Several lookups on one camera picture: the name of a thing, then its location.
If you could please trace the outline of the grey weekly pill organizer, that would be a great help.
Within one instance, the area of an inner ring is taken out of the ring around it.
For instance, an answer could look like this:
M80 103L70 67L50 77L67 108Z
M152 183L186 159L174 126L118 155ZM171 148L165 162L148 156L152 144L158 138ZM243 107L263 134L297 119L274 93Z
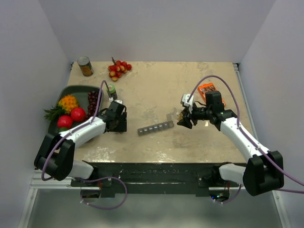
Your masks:
M166 119L167 119L167 121L165 121L165 122L157 123L157 124L154 124L154 125L150 125L150 126L147 126L147 127L137 129L137 134L139 136L144 136L144 135L148 135L148 134L151 134L151 133L162 132L162 131L168 130L170 128L173 128L174 127L174 122L172 120L172 115L167 114Z

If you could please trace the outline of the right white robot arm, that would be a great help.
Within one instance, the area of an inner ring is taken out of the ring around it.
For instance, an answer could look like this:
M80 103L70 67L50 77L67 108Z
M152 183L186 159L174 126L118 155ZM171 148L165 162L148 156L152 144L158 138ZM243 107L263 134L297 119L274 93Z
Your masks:
M211 178L214 185L221 187L232 181L243 185L252 196L284 186L284 175L280 171L283 169L281 153L270 151L244 129L238 116L225 109L219 91L207 92L203 107L196 106L189 94L184 94L180 103L184 109L178 125L191 129L199 120L209 121L233 142L246 161L245 167L230 162L215 165Z

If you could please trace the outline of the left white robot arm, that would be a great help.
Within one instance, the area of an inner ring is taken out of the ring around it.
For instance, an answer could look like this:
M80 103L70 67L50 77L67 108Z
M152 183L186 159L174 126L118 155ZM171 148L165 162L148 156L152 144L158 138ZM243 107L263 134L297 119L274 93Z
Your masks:
M75 150L106 132L126 131L126 106L113 101L108 108L70 130L47 133L34 160L34 166L42 171L43 181L60 181L71 177L81 179L87 186L94 186L98 182L98 174L89 163L74 159Z

